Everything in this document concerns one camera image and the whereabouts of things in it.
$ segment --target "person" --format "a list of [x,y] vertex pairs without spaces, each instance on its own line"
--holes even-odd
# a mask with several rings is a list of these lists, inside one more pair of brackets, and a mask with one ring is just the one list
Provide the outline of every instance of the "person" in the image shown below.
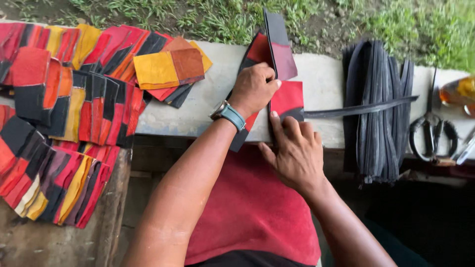
[[[260,111],[282,83],[274,77],[275,72],[267,63],[243,69],[229,105],[244,119]],[[310,211],[300,208],[303,203],[308,204],[306,210],[310,207],[319,220],[337,265],[395,266],[325,177],[319,133],[313,131],[310,123],[298,122],[289,116],[281,123],[276,112],[271,112],[270,122],[278,151],[259,143],[260,152],[247,149],[248,154],[239,157],[241,151],[228,154],[237,132],[235,124],[226,118],[215,120],[157,186],[122,265],[315,266],[320,256],[318,240]],[[266,171],[264,161],[277,175],[270,168]],[[239,162],[252,166],[246,170]],[[257,197],[262,190],[268,194]],[[260,206],[260,202],[266,202],[266,206]],[[240,212],[241,207],[249,208]],[[260,217],[261,213],[272,219]],[[196,227],[198,221],[203,223]]]

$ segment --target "watch strap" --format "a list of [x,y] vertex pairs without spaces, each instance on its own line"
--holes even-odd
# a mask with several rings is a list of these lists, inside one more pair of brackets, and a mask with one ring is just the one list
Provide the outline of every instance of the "watch strap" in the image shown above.
[[228,119],[236,126],[237,131],[240,132],[246,125],[246,120],[237,112],[230,104],[226,104],[221,111],[221,116]]

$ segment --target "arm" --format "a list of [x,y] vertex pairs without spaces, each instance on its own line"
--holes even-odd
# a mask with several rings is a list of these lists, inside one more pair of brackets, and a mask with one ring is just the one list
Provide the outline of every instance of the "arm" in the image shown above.
[[[280,87],[274,76],[267,63],[244,69],[229,104],[245,119],[258,112]],[[149,200],[123,266],[183,266],[191,233],[236,132],[227,119],[214,121],[170,168]]]
[[322,140],[312,125],[299,123],[292,117],[286,117],[280,124],[275,112],[270,119],[279,151],[274,154],[265,143],[260,143],[259,148],[282,182],[295,189],[310,206],[322,225],[336,263],[339,266],[396,266],[326,179]]

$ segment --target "wooden table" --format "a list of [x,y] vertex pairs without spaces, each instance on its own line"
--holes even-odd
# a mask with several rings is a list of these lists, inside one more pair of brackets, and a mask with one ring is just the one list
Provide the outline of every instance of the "wooden table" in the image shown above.
[[20,218],[0,201],[0,266],[111,266],[120,233],[132,159],[121,149],[86,228]]

